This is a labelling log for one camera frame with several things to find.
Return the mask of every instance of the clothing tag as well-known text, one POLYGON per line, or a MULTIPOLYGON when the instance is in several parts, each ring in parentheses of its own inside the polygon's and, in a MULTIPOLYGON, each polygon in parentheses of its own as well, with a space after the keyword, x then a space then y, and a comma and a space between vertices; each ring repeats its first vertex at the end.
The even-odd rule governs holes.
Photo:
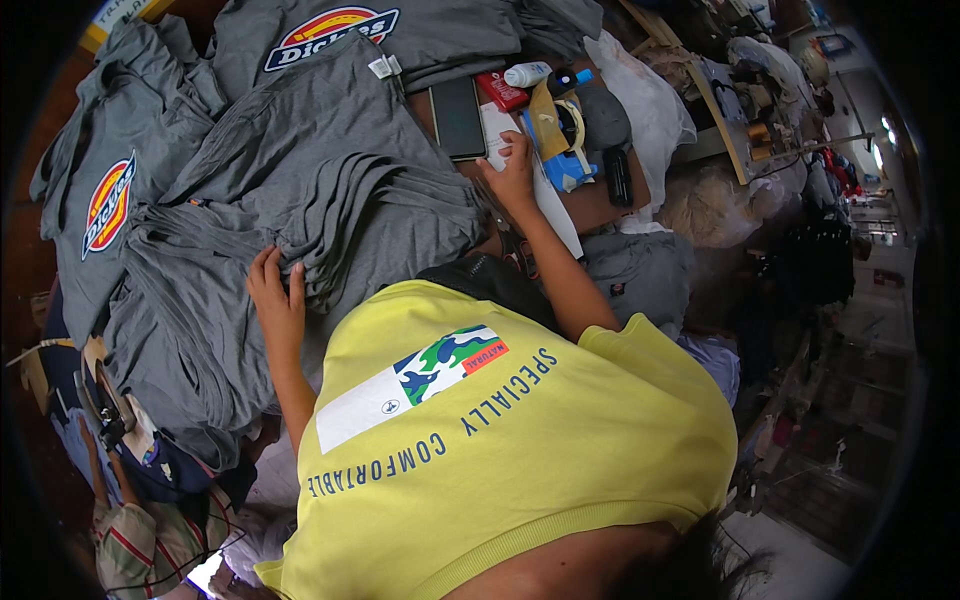
POLYGON ((390 63, 388 62, 387 57, 380 57, 379 59, 374 60, 367 66, 370 68, 371 71, 373 71, 373 74, 376 75, 377 79, 386 79, 394 74, 393 71, 391 70, 391 66, 390 66, 390 63))
POLYGON ((391 54, 387 57, 387 64, 390 65, 390 72, 394 75, 399 75, 403 71, 403 67, 400 66, 400 61, 396 59, 396 54, 391 54))

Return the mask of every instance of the white plastic bag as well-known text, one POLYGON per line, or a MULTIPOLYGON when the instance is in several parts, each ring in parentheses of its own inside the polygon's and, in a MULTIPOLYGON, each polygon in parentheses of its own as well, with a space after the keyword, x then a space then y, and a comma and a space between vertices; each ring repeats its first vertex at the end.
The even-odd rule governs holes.
POLYGON ((650 188, 650 204, 639 211, 649 223, 663 204, 664 176, 670 157, 680 144, 697 141, 697 130, 680 96, 646 64, 630 56, 607 31, 599 41, 584 37, 587 54, 597 66, 607 89, 630 117, 636 157, 650 188))
POLYGON ((657 221, 695 247, 730 248, 777 214, 805 182, 806 168, 800 161, 749 186, 740 185, 729 166, 709 164, 667 182, 668 200, 657 221))
POLYGON ((262 588, 263 582, 253 566, 283 557, 283 543, 297 529, 297 515, 283 512, 270 520, 243 508, 236 514, 236 524, 236 530, 224 542, 224 560, 237 577, 254 588, 262 588))

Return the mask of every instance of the black phone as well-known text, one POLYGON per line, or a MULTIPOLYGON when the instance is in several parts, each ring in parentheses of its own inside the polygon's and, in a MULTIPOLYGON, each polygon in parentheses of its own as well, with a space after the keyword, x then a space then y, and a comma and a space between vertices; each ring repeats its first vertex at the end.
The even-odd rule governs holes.
POLYGON ((487 155, 487 138, 472 77, 431 85, 430 108, 437 142, 452 160, 473 160, 487 155))

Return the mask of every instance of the hand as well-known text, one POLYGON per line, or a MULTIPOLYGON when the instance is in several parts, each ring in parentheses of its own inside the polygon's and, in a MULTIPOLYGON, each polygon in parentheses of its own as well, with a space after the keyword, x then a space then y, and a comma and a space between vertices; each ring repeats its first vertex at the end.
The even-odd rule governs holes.
POLYGON ((496 198, 517 223, 540 213, 534 200, 533 143, 520 132, 506 131, 500 134, 510 146, 501 148, 501 156, 507 157, 507 166, 497 172, 485 159, 477 158, 477 166, 483 173, 496 198))
POLYGON ((256 319, 263 330, 267 361, 272 372, 300 372, 300 344, 303 342, 303 263, 290 274, 290 296, 280 283, 280 248, 263 249, 253 260, 247 276, 247 291, 256 306, 256 319))
POLYGON ((93 434, 91 434, 90 430, 86 428, 86 419, 83 415, 80 415, 80 437, 84 439, 86 450, 90 453, 90 456, 96 455, 97 443, 93 439, 93 434))

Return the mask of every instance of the black hair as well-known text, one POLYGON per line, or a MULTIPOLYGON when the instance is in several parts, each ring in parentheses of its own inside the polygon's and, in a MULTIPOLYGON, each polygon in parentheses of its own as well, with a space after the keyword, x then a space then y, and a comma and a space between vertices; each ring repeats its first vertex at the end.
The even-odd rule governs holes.
POLYGON ((740 598, 755 576, 769 572, 767 564, 771 555, 747 552, 747 559, 738 561, 718 535, 721 529, 717 514, 708 513, 674 541, 663 556, 652 560, 643 557, 629 564, 614 582, 608 599, 740 598))

